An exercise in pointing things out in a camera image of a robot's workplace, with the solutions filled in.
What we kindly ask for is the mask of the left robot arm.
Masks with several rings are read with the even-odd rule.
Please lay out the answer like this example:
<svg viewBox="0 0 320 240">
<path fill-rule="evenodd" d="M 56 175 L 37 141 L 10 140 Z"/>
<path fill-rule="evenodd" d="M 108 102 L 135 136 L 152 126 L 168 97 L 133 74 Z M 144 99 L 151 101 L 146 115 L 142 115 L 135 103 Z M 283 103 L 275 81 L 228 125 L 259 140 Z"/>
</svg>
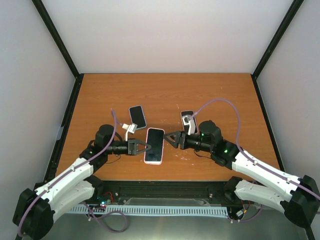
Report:
<svg viewBox="0 0 320 240">
<path fill-rule="evenodd" d="M 103 198 L 103 182 L 94 174 L 105 165 L 109 155 L 136 156 L 151 149 L 139 139 L 115 139 L 112 125 L 99 127 L 95 138 L 62 173 L 44 185 L 25 189 L 19 196 L 12 222 L 20 237 L 43 238 L 53 224 L 72 207 L 91 199 Z"/>
</svg>

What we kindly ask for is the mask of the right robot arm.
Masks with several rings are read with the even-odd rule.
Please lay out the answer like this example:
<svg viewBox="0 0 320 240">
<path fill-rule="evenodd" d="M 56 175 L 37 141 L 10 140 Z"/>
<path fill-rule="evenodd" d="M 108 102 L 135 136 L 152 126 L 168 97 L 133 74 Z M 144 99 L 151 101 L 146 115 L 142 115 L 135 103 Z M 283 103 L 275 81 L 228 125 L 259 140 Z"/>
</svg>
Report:
<svg viewBox="0 0 320 240">
<path fill-rule="evenodd" d="M 163 138 L 176 149 L 210 153 L 217 165 L 257 181 L 250 183 L 239 177 L 231 178 L 225 185 L 225 194 L 230 200 L 259 203 L 283 213 L 298 227 L 307 229 L 311 226 L 320 208 L 320 192 L 312 177 L 298 177 L 257 159 L 235 143 L 224 139 L 221 129 L 211 120 L 202 122 L 198 130 L 198 134 L 171 132 Z"/>
</svg>

